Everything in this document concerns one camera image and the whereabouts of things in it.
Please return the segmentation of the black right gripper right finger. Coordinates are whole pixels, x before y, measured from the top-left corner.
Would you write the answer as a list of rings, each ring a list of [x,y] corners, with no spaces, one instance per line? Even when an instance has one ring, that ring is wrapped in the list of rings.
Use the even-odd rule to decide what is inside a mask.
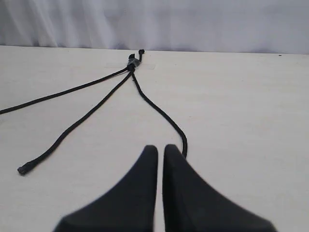
[[[273,224],[205,182],[176,145],[166,145],[163,207],[167,232],[274,232]]]

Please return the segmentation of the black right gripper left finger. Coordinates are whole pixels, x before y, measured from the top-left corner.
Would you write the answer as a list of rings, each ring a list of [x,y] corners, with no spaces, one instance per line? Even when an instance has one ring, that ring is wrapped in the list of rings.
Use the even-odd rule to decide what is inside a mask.
[[[63,217],[56,232],[152,232],[158,151],[147,145],[127,174],[103,196]]]

